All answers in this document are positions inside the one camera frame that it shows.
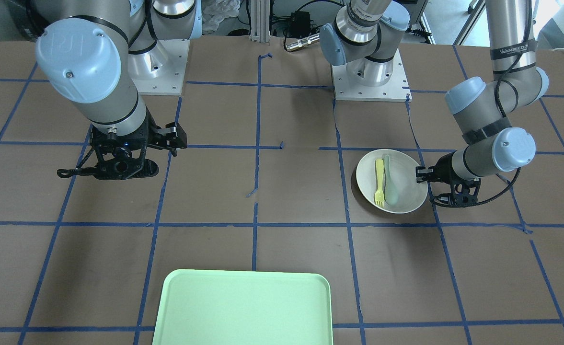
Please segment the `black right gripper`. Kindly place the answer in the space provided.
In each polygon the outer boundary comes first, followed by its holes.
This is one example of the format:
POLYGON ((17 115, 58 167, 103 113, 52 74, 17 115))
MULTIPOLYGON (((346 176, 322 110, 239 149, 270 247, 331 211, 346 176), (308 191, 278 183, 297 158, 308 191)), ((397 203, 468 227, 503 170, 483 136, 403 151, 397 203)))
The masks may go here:
POLYGON ((58 177, 83 175, 100 180, 153 177, 158 174, 159 167, 154 161, 146 159, 147 148, 168 150, 176 157, 177 150, 187 148, 187 144, 187 134, 180 124, 171 122, 160 127, 151 115, 146 116, 137 130, 125 136, 95 128, 91 133, 90 145, 96 154, 96 165, 58 170, 58 177))

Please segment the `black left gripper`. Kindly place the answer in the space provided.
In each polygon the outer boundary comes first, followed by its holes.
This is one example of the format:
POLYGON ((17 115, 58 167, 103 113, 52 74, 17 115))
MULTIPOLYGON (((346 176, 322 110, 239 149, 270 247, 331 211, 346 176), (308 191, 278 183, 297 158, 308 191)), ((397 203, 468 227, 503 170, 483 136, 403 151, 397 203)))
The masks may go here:
POLYGON ((476 206, 478 193, 480 190, 480 179, 474 175, 462 177, 453 168, 453 154, 444 155, 434 166, 429 167, 431 171, 429 177, 427 167, 417 166, 415 168, 416 183, 445 183, 450 187, 450 192, 432 196, 432 204, 442 207, 472 207, 476 206))

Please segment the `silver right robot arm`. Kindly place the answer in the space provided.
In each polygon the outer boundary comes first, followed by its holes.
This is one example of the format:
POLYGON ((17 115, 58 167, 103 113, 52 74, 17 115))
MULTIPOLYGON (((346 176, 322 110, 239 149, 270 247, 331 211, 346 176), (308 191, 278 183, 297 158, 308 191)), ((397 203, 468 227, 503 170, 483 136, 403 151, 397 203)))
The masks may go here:
MULTIPOLYGON (((194 39, 202 33, 200 0, 79 0, 37 2, 44 26, 36 40, 39 67, 52 87, 91 121, 90 151, 61 178, 91 175, 99 180, 153 177, 158 165, 146 158, 147 148, 173 156, 187 147, 180 124, 160 127, 153 120, 137 80, 171 76, 172 59, 162 42, 194 39)), ((285 45, 295 52, 319 42, 332 66, 360 66, 376 85, 377 68, 388 68, 410 15, 391 0, 352 0, 318 33, 285 45)))

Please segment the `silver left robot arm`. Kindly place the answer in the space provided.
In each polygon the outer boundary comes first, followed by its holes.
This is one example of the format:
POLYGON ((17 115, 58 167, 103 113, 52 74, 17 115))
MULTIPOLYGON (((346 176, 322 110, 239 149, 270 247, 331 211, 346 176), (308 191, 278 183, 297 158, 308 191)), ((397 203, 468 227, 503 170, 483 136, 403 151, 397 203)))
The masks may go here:
MULTIPOLYGON (((445 94, 450 113, 466 148, 444 155, 431 167, 417 167, 418 183, 445 183, 450 191, 430 198, 446 208, 479 206, 481 179, 520 172, 536 153, 528 131, 512 126, 509 115, 534 103, 549 87, 549 77, 536 66, 533 2, 486 0, 490 59, 494 78, 462 81, 445 94)), ((319 30, 320 46, 332 66, 359 73, 359 82, 380 86, 389 79, 410 14, 392 0, 352 0, 319 30)))

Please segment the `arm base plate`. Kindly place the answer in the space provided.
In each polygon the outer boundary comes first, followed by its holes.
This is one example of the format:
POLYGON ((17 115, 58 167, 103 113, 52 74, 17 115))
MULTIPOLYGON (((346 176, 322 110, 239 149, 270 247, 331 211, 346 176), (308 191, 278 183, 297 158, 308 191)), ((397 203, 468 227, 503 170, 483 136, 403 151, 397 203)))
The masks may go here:
POLYGON ((385 63, 366 58, 332 66, 335 99, 338 101, 413 100, 400 51, 385 63))
POLYGON ((130 52, 128 72, 142 95, 181 96, 190 40, 157 41, 148 52, 130 52))

